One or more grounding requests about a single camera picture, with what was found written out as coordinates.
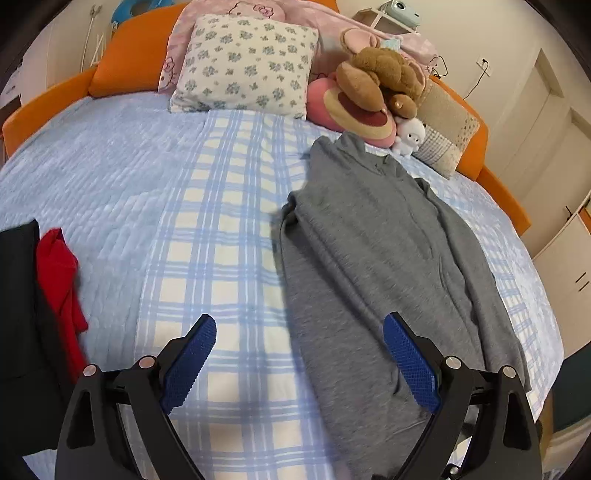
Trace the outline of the grey zip sweater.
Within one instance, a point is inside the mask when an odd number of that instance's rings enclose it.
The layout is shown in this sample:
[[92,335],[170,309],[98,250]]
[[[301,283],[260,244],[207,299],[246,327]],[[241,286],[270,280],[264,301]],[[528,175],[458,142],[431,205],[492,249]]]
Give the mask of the grey zip sweater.
[[277,229],[290,334],[353,478],[396,473],[428,421],[384,342],[389,314],[471,368],[528,379],[480,242],[396,159],[318,138]]

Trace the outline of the black folded garment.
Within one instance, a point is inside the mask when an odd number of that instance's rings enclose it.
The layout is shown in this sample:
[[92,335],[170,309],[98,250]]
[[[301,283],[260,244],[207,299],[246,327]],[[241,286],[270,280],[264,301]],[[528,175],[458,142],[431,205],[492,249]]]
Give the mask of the black folded garment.
[[32,220],[1,233],[1,476],[32,479],[25,457],[57,446],[74,388],[37,280]]

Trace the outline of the red folded garment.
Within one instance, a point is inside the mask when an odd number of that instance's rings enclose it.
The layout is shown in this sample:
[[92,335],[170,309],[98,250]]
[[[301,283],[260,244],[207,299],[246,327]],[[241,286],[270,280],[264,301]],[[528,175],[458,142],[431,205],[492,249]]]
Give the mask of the red folded garment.
[[78,336],[88,329],[76,280],[78,260],[66,244],[62,230],[48,230],[36,247],[37,280],[57,325],[70,380],[75,383],[87,366]]

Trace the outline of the white wardrobe cabinet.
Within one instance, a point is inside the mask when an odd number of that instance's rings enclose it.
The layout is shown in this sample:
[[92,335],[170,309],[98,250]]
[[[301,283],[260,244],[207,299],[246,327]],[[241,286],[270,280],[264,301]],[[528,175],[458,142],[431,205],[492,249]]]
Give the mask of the white wardrobe cabinet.
[[562,339],[564,356],[590,343],[590,194],[534,257]]

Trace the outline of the blue plaid bed blanket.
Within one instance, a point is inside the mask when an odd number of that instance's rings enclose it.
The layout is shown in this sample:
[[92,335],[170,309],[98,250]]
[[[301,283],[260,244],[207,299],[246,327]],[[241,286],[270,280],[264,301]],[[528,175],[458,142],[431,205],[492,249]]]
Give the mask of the blue plaid bed blanket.
[[291,350],[270,226],[324,129],[153,92],[80,100],[1,171],[1,225],[58,227],[87,359],[131,366],[202,314],[214,349],[171,421],[209,479],[344,479]]

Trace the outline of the beige patchwork pillow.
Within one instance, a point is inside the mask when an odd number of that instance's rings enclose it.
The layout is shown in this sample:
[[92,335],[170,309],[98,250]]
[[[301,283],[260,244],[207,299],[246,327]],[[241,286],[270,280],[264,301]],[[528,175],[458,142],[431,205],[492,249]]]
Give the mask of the beige patchwork pillow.
[[426,137],[414,156],[450,179],[478,133],[480,120],[461,97],[433,79],[428,80],[417,105]]

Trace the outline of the small white plush toy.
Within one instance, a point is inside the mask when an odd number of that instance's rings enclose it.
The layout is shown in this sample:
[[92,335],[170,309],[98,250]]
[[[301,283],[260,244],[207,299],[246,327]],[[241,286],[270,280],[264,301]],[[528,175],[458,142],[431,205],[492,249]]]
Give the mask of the small white plush toy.
[[410,157],[419,150],[424,143],[427,133],[424,123],[417,117],[404,119],[396,117],[397,134],[392,151],[394,154]]

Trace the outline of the white room door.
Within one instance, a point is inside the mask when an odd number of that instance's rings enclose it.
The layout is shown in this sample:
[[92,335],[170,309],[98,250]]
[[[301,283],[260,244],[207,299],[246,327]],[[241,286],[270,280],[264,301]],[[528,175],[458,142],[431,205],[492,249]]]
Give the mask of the white room door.
[[495,128],[487,153],[487,166],[510,190],[517,189],[564,105],[562,87],[541,49],[512,109]]

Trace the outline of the pink round plush cushion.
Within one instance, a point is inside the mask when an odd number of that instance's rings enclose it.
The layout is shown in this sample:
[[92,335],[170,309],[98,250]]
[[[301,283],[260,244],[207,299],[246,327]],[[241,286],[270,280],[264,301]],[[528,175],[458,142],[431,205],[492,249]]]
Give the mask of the pink round plush cushion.
[[380,148],[391,148],[397,134],[397,125],[390,113],[363,110],[329,78],[308,84],[307,118],[335,132],[356,134]]

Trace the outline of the orange back cushion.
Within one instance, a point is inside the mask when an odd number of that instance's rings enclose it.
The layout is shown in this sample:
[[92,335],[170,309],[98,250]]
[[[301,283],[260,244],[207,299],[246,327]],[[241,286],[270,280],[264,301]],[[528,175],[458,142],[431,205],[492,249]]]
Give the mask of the orange back cushion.
[[88,92],[94,98],[156,91],[167,42],[186,4],[143,13],[114,33],[98,63]]

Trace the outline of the brown plush bear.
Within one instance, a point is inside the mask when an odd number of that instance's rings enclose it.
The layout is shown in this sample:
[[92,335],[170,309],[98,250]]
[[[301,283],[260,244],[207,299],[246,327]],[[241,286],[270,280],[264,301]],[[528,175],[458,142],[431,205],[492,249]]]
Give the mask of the brown plush bear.
[[363,110],[388,109],[394,117],[413,119],[426,87],[422,68],[389,48],[365,47],[335,69],[335,81]]

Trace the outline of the white floral pillow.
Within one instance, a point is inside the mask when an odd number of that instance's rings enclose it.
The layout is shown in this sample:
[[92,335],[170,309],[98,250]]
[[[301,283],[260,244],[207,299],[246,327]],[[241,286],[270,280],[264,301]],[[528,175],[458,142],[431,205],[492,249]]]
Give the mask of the white floral pillow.
[[252,110],[307,117],[318,30],[274,20],[207,14],[195,21],[172,113]]

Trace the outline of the teal mini projector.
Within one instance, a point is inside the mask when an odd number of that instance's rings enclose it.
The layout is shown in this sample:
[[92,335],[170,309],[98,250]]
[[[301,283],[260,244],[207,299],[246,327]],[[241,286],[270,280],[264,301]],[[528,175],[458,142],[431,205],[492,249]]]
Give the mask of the teal mini projector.
[[420,14],[407,1],[389,1],[384,7],[384,12],[409,28],[417,29],[420,26]]

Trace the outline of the orange sofa bed frame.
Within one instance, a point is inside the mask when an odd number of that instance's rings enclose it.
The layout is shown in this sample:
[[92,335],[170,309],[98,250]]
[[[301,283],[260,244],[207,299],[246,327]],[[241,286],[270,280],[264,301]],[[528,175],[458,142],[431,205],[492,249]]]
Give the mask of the orange sofa bed frame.
[[[114,35],[96,67],[64,80],[25,103],[2,124],[4,151],[16,150],[50,119],[86,97],[108,97],[154,91],[164,64],[166,42],[188,4],[156,9],[128,22]],[[485,165],[489,129],[485,122],[464,151],[458,171],[479,183],[509,216],[518,235],[531,226],[526,210],[501,180]]]

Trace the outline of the white wall shelf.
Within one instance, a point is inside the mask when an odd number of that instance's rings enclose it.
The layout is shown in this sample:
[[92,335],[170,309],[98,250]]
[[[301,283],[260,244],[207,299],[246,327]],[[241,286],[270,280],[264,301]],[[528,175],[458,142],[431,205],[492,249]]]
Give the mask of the white wall shelf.
[[387,34],[399,35],[417,32],[417,30],[375,7],[357,11],[353,19],[374,30]]

